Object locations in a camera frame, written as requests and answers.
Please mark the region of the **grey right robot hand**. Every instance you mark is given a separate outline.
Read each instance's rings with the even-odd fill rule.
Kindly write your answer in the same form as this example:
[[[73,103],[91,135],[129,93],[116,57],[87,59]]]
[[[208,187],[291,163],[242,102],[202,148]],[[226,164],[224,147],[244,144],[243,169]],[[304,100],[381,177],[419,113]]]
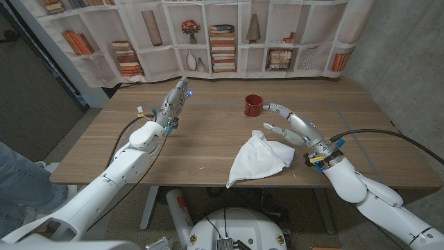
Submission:
[[[303,156],[306,166],[315,167],[322,172],[339,164],[344,159],[343,153],[330,140],[326,140],[316,126],[302,115],[277,103],[264,104],[262,110],[279,114],[287,119],[292,127],[291,131],[264,123],[265,129],[280,135],[292,145],[305,144],[313,151],[311,154],[306,153]]]

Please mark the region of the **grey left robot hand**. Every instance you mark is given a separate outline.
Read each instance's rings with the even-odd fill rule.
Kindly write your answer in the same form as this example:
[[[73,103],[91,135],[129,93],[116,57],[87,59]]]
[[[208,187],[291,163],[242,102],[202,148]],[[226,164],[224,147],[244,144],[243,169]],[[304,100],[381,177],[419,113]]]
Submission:
[[[188,78],[183,76],[168,95],[165,96],[156,114],[155,122],[161,125],[165,131],[169,131],[171,127],[177,128],[178,116],[182,112],[186,100],[192,94],[192,91],[189,89]]]

